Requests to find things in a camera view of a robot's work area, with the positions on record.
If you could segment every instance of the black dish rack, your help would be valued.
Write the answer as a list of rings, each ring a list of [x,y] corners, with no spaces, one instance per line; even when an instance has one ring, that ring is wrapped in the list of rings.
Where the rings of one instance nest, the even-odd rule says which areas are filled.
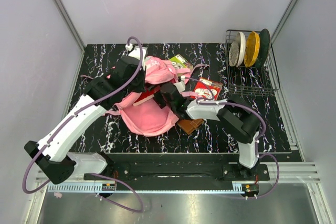
[[[236,35],[241,31],[244,33],[246,40],[252,31],[247,30],[227,30],[225,39],[225,55],[227,70],[227,86],[229,93],[240,95],[268,96],[280,89],[279,73],[275,61],[273,45],[268,54],[267,60],[263,67],[246,68],[244,63],[239,67],[229,65],[229,52],[231,43],[235,41]]]

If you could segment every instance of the white wall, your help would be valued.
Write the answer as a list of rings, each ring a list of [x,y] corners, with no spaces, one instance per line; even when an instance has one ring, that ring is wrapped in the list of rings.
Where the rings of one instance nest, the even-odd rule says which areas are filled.
[[[220,42],[227,29],[273,31],[290,0],[62,0],[87,44]]]
[[[31,158],[23,147],[60,121],[80,49],[52,0],[0,5],[0,223],[16,224],[28,199],[21,183]]]
[[[275,41],[280,81],[336,218],[336,1],[299,0]]]

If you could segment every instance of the pink backpack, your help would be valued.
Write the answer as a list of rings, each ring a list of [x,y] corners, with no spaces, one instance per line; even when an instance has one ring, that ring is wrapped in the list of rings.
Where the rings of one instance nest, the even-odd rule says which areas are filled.
[[[175,69],[169,60],[161,60],[156,57],[146,57],[146,76],[145,82],[150,84],[161,84],[165,82],[178,83],[177,74],[182,73],[190,77],[192,71],[188,68]],[[177,84],[177,88],[184,96],[196,95],[194,92],[184,92],[187,79]],[[131,132],[144,136],[161,135],[179,120],[173,111],[165,106],[160,108],[153,98],[133,106],[134,102],[140,97],[141,93],[130,93],[120,103],[115,105],[118,111],[109,110],[106,114],[121,115]]]

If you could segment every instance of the metal floor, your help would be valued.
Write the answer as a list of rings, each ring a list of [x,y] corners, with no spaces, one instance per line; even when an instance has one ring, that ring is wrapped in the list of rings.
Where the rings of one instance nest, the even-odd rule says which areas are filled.
[[[261,192],[270,185],[261,185]],[[117,202],[139,208],[132,194],[115,194]],[[221,195],[145,194],[143,214],[131,213],[94,194],[68,193],[56,198],[47,193],[39,224],[278,224],[318,223],[308,189],[302,184],[280,184],[268,197],[237,200]]]

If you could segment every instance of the marble countertop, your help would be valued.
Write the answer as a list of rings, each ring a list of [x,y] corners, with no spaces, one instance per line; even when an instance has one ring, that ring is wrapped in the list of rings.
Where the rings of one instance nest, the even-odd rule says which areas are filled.
[[[208,64],[208,69],[195,71],[193,77],[203,77],[223,83],[218,99],[228,95],[224,44],[144,44],[148,55],[170,59],[180,54],[193,65]],[[97,77],[114,66],[117,59],[126,55],[124,44],[88,45],[72,96],[70,109],[78,101],[88,83],[80,75]],[[190,82],[186,90],[194,90]],[[247,103],[265,119],[267,130],[260,139],[260,152],[290,152],[284,123],[274,95],[268,97],[244,96]],[[119,116],[102,116],[96,120],[73,145],[72,152],[106,153],[234,153],[238,152],[234,140],[220,124],[207,121],[191,135],[177,125],[167,133],[156,137],[144,137],[131,133]]]

